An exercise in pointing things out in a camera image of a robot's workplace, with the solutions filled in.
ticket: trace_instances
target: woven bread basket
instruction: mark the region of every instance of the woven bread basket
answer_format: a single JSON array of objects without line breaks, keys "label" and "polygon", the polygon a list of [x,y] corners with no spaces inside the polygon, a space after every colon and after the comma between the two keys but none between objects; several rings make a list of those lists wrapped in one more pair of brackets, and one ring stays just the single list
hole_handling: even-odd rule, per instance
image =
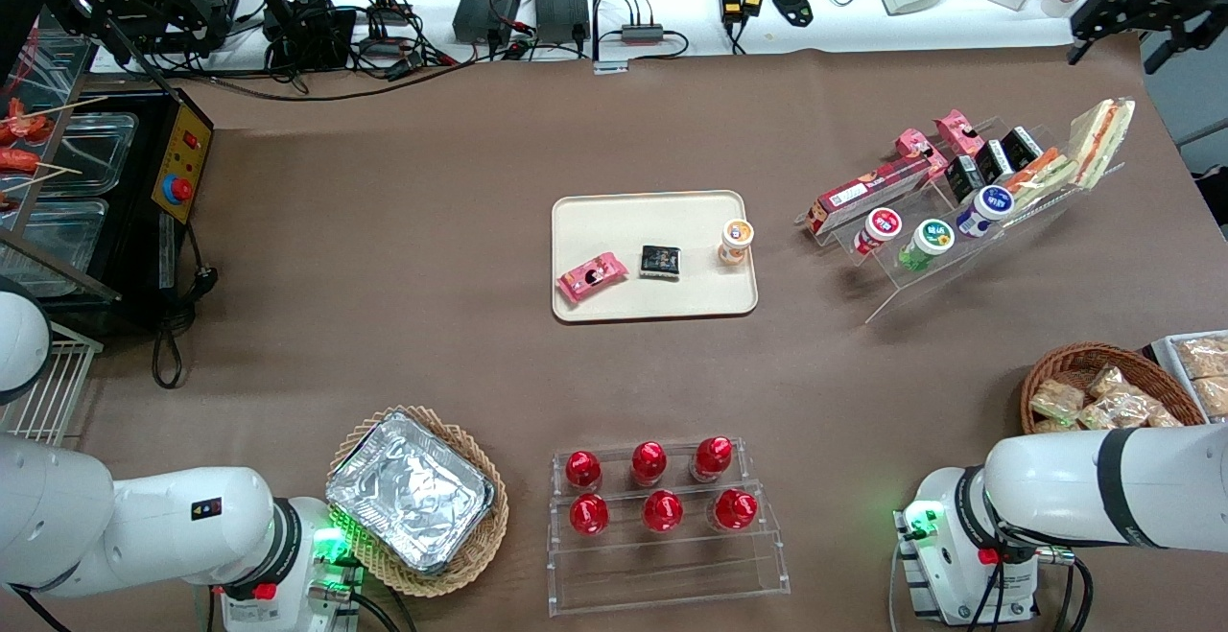
[{"label": "woven bread basket", "polygon": [[[1028,401],[1032,400],[1032,395],[1035,395],[1040,383],[1044,383],[1045,379],[1056,379],[1059,383],[1070,384],[1071,388],[1087,390],[1092,379],[1095,379],[1095,374],[1100,373],[1105,364],[1113,364],[1121,369],[1127,383],[1159,400],[1164,409],[1169,410],[1169,414],[1181,423],[1186,426],[1206,423],[1197,405],[1181,388],[1181,384],[1154,362],[1147,361],[1141,353],[1127,352],[1124,349],[1102,342],[1076,342],[1045,353],[1036,362],[1036,366],[1032,367],[1028,378],[1023,379],[1023,393],[1019,399],[1023,432],[1025,434],[1036,432],[1036,423],[1044,418],[1028,406]],[[1092,396],[1084,393],[1083,404],[1088,405],[1092,401]]]},{"label": "woven bread basket", "polygon": [[503,479],[500,479],[499,470],[495,469],[486,453],[481,452],[473,436],[458,426],[443,423],[433,410],[426,407],[388,407],[356,426],[354,432],[346,436],[340,449],[336,450],[328,476],[333,476],[333,471],[336,471],[341,461],[350,455],[354,447],[365,438],[372,427],[395,410],[433,432],[453,450],[473,463],[473,466],[486,475],[491,484],[495,484],[495,504],[491,506],[490,514],[469,534],[442,574],[435,577],[427,577],[405,567],[405,563],[392,549],[335,507],[330,508],[333,523],[341,528],[345,540],[359,562],[384,584],[410,596],[442,596],[476,579],[481,571],[490,565],[490,561],[495,560],[495,552],[499,551],[499,545],[503,541],[503,535],[507,534],[507,487],[503,486]]}]

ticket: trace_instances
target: brown table surface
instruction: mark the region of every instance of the brown table surface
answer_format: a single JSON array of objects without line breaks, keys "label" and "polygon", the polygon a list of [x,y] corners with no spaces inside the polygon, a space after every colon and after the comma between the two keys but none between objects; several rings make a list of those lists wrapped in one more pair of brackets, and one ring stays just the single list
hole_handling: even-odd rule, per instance
[{"label": "brown table surface", "polygon": [[[939,466],[1019,432],[1017,387],[1072,340],[1138,347],[1223,326],[1228,247],[1142,86],[1130,38],[1078,67],[1062,50],[797,54],[495,64],[345,103],[264,103],[190,86],[220,134],[195,226],[221,271],[184,337],[187,387],[149,377],[149,342],[107,349],[80,443],[126,479],[247,465],[280,496],[322,496],[346,432],[395,404],[460,423],[511,496],[490,568],[413,601],[424,632],[885,630],[890,511]],[[362,90],[317,77],[317,93]],[[872,168],[900,130],[1067,121],[1108,96],[1138,108],[1126,168],[1025,250],[863,326],[877,306],[792,220]],[[550,207],[562,195],[733,189],[759,307],[744,318],[567,326],[550,312]],[[729,366],[729,352],[744,353]],[[548,461],[558,449],[743,437],[780,518],[792,594],[549,620]],[[1222,628],[1228,558],[1082,553],[1088,630]],[[1047,630],[1060,577],[1044,578]],[[931,630],[898,592],[903,630]],[[179,582],[48,599],[79,632],[194,630]],[[41,623],[0,598],[0,628]]]}]

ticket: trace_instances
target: red knob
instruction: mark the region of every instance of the red knob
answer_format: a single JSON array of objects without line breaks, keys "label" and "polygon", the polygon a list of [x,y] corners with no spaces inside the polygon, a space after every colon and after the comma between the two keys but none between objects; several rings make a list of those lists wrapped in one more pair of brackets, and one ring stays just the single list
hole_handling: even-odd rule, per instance
[{"label": "red knob", "polygon": [[571,502],[571,528],[585,536],[596,536],[610,523],[610,511],[600,496],[585,493]]},{"label": "red knob", "polygon": [[657,491],[643,502],[643,525],[653,531],[669,531],[683,523],[683,502],[669,491]]},{"label": "red knob", "polygon": [[602,463],[597,455],[585,450],[571,453],[567,458],[567,482],[576,488],[596,490],[602,480]]},{"label": "red knob", "polygon": [[745,491],[728,488],[716,498],[712,518],[720,528],[738,530],[750,526],[758,512],[759,502],[755,501],[754,496]]},{"label": "red knob", "polygon": [[273,582],[262,582],[252,588],[252,596],[258,601],[271,601],[278,595],[278,585]]},{"label": "red knob", "polygon": [[174,195],[176,200],[188,200],[193,194],[192,182],[187,178],[176,178],[171,182],[171,195]]},{"label": "red knob", "polygon": [[631,479],[640,486],[652,486],[661,481],[666,471],[666,450],[656,441],[640,444],[631,453]]},{"label": "red knob", "polygon": [[705,484],[717,480],[721,471],[733,463],[733,443],[723,436],[709,438],[699,444],[691,463],[691,475]]}]

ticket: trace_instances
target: aluminum foil container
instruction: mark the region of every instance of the aluminum foil container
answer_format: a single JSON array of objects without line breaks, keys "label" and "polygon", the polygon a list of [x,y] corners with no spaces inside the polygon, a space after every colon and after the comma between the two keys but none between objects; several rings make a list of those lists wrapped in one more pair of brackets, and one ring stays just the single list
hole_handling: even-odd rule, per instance
[{"label": "aluminum foil container", "polygon": [[495,486],[433,432],[393,412],[338,466],[324,495],[430,576],[490,512]]}]

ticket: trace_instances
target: red bottle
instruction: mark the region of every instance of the red bottle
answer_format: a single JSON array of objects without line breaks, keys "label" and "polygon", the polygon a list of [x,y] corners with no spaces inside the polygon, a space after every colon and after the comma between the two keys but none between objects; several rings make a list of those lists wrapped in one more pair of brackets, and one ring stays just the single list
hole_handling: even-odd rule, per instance
[{"label": "red bottle", "polygon": [[709,438],[699,444],[691,458],[691,475],[700,484],[711,484],[733,463],[733,443],[725,436]]},{"label": "red bottle", "polygon": [[666,450],[656,441],[641,443],[631,453],[631,479],[647,488],[661,481],[666,471]]},{"label": "red bottle", "polygon": [[683,502],[669,491],[656,491],[643,501],[643,525],[653,531],[669,531],[683,523]]},{"label": "red bottle", "polygon": [[759,501],[754,496],[728,488],[712,501],[707,509],[707,522],[717,531],[737,531],[754,524],[758,512]]},{"label": "red bottle", "polygon": [[602,486],[602,463],[597,455],[585,450],[567,458],[567,482],[581,491],[597,491]]},{"label": "red bottle", "polygon": [[596,536],[610,523],[610,511],[605,501],[594,493],[585,493],[571,502],[571,528],[585,536]]}]

